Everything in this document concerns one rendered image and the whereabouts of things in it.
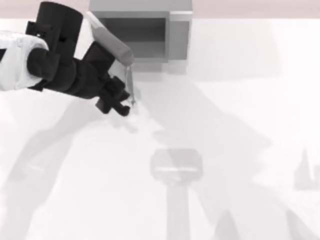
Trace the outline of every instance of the gray box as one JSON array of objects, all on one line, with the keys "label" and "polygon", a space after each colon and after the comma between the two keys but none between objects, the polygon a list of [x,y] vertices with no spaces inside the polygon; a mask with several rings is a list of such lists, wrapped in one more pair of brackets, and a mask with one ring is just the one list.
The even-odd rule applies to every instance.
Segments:
[{"label": "gray box", "polygon": [[89,12],[131,48],[136,63],[188,58],[192,0],[90,0]]}]

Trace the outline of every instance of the white sleeve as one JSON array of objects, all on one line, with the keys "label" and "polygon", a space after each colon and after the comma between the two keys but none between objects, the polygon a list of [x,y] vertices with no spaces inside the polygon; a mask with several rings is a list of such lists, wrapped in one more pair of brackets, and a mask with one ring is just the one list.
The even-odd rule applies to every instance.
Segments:
[{"label": "white sleeve", "polygon": [[0,91],[29,88],[42,80],[27,69],[29,53],[35,48],[49,50],[47,43],[37,36],[0,31],[0,49],[5,49],[0,61]]}]

